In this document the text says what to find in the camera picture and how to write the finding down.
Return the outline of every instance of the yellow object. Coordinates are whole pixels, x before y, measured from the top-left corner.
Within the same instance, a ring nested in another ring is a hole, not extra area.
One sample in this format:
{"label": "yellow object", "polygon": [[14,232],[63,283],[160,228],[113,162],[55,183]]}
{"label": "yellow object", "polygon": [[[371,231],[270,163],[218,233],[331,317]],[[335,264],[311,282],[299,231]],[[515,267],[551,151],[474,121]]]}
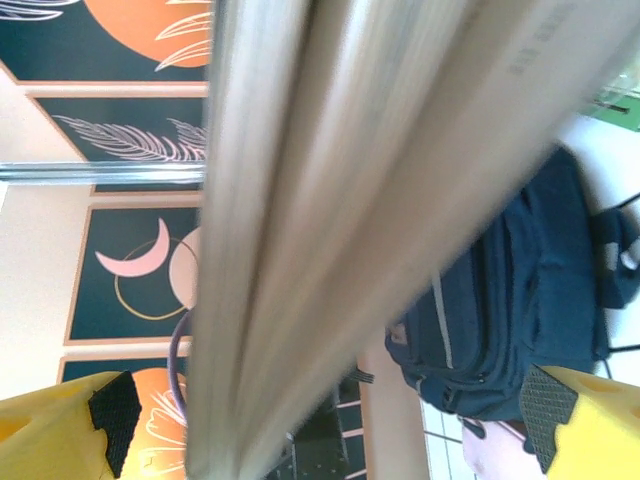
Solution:
{"label": "yellow object", "polygon": [[640,478],[640,388],[560,367],[549,375],[578,394],[571,419],[555,430],[549,480]]}
{"label": "yellow object", "polygon": [[88,401],[119,373],[106,372],[0,401],[0,479],[111,480],[107,435]]}

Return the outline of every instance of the white floor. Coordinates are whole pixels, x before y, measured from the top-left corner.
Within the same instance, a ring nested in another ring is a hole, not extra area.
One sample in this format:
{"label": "white floor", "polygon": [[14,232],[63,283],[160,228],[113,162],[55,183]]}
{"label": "white floor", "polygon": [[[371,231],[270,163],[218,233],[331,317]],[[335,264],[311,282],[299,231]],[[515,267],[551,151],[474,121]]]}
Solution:
{"label": "white floor", "polygon": [[[597,209],[616,205],[640,192],[640,134],[579,117],[561,135],[579,155]],[[629,207],[640,223],[640,200]],[[640,346],[640,298],[623,311],[608,311],[610,343]],[[640,386],[640,351],[614,352],[596,375]],[[462,425],[453,415],[422,404],[431,480],[480,480],[462,456]]]}

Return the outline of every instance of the orange sun graphic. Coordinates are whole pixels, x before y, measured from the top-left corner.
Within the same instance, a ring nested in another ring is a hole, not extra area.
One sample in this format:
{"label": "orange sun graphic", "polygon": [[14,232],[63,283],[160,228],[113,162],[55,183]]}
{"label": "orange sun graphic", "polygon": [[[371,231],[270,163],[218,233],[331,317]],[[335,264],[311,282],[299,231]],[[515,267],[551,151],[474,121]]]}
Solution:
{"label": "orange sun graphic", "polygon": [[[178,378],[184,393],[185,378]],[[186,422],[169,388],[167,369],[140,370],[133,380],[142,411],[121,478],[184,480]]]}
{"label": "orange sun graphic", "polygon": [[95,20],[131,50],[169,66],[209,61],[211,0],[85,0]]}

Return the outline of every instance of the white leaf illustration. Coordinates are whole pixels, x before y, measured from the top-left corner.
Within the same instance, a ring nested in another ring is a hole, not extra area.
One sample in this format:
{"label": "white leaf illustration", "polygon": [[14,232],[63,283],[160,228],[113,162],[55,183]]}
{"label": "white leaf illustration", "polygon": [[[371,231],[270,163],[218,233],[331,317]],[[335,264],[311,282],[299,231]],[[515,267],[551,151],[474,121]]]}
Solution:
{"label": "white leaf illustration", "polygon": [[46,10],[63,7],[80,0],[0,0],[0,20],[14,22],[38,22],[62,15],[61,10]]}
{"label": "white leaf illustration", "polygon": [[206,12],[178,20],[161,31],[156,37],[156,40],[186,35],[187,33],[208,32],[211,27],[212,16],[211,12]]}
{"label": "white leaf illustration", "polygon": [[184,439],[170,438],[165,436],[167,432],[172,432],[175,426],[185,428],[187,422],[178,410],[173,394],[170,390],[160,393],[156,391],[151,394],[151,399],[158,405],[151,409],[151,415],[145,425],[145,430],[152,437],[163,442],[184,446]]}
{"label": "white leaf illustration", "polygon": [[54,115],[94,147],[122,160],[197,162],[204,159],[204,150],[158,138],[131,125],[91,123],[79,118]]}
{"label": "white leaf illustration", "polygon": [[157,67],[156,72],[159,72],[163,68],[170,67],[177,63],[189,60],[191,58],[208,57],[211,53],[211,42],[209,40],[202,40],[200,42],[192,43],[184,48],[181,48],[177,52],[172,53],[165,58]]}
{"label": "white leaf illustration", "polygon": [[184,468],[184,447],[149,447],[138,452],[143,477],[164,477]]}
{"label": "white leaf illustration", "polygon": [[190,123],[181,122],[175,118],[168,118],[178,131],[178,140],[185,145],[189,145],[195,150],[205,151],[207,148],[206,130],[202,127],[195,127]]}

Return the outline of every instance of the gray zipper trim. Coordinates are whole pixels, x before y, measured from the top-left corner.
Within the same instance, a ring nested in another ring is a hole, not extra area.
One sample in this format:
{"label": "gray zipper trim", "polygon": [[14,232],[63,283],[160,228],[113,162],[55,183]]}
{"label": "gray zipper trim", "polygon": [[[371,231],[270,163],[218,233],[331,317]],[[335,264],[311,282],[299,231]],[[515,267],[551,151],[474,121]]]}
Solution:
{"label": "gray zipper trim", "polygon": [[418,380],[416,382],[416,392],[418,392],[418,396],[420,398],[422,398],[422,390],[421,390],[421,388],[422,388],[422,382],[424,381],[424,379],[425,379],[425,377],[420,377],[420,380]]}
{"label": "gray zipper trim", "polygon": [[449,338],[449,326],[447,325],[447,314],[444,310],[444,298],[442,296],[442,284],[440,283],[440,275],[433,277],[433,296],[436,300],[436,313],[438,314],[438,325],[440,326],[440,334],[442,335],[442,343],[444,345],[444,357],[447,368],[453,369],[453,353],[451,351],[451,338]]}
{"label": "gray zipper trim", "polygon": [[[629,246],[629,248],[622,252],[622,255],[620,255],[620,260],[622,261],[622,264],[629,270],[638,269],[638,266],[640,265],[640,239],[634,241]],[[616,270],[616,267],[618,266],[617,264],[618,259],[616,258],[616,263],[614,264],[613,268],[610,268],[610,270]]]}

